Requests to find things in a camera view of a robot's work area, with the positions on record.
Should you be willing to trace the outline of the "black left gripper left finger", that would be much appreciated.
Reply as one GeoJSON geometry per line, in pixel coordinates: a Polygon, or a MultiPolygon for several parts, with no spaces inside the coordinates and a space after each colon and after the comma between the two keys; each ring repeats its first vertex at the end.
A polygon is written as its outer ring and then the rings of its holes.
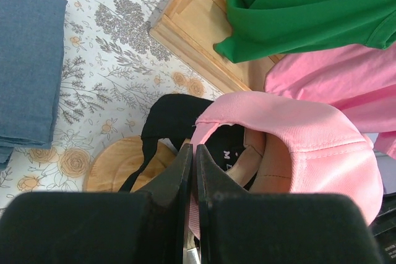
{"type": "Polygon", "coordinates": [[[1,216],[2,263],[182,263],[192,145],[136,192],[30,192],[1,216]]]}

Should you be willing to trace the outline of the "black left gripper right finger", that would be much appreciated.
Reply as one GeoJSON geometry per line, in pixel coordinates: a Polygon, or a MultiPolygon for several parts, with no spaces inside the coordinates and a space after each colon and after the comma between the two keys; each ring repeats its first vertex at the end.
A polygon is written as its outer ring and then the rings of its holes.
{"type": "Polygon", "coordinates": [[[358,207],[334,194],[250,194],[196,150],[202,263],[380,263],[358,207]]]}

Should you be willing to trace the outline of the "beige corduroy cap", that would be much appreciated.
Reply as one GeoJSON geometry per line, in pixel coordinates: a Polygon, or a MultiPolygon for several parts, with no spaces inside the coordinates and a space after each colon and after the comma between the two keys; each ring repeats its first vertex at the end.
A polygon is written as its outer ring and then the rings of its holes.
{"type": "Polygon", "coordinates": [[[265,151],[265,133],[245,128],[243,145],[245,150],[234,166],[226,171],[241,186],[245,186],[260,167],[265,151]]]}

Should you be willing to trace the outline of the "black MLB cap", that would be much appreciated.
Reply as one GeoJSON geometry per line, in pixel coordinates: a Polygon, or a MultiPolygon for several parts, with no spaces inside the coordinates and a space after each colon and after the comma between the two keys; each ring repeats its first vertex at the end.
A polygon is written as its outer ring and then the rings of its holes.
{"type": "MultiPolygon", "coordinates": [[[[151,107],[141,133],[144,160],[120,187],[120,192],[130,192],[137,178],[149,165],[157,152],[158,141],[170,140],[178,151],[196,129],[197,118],[212,104],[211,100],[185,94],[167,94],[151,107]]],[[[237,161],[248,151],[244,144],[245,128],[241,125],[220,126],[205,142],[215,164],[223,171],[236,168],[237,161]]]]}

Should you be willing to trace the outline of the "pink cap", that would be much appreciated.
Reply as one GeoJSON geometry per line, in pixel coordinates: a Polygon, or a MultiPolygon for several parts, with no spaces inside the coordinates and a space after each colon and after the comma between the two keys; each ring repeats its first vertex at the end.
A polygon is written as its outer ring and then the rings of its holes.
{"type": "Polygon", "coordinates": [[[251,193],[346,195],[367,224],[374,221],[383,185],[373,143],[337,108],[264,92],[228,93],[198,117],[192,145],[235,124],[265,133],[260,167],[248,182],[251,193]]]}

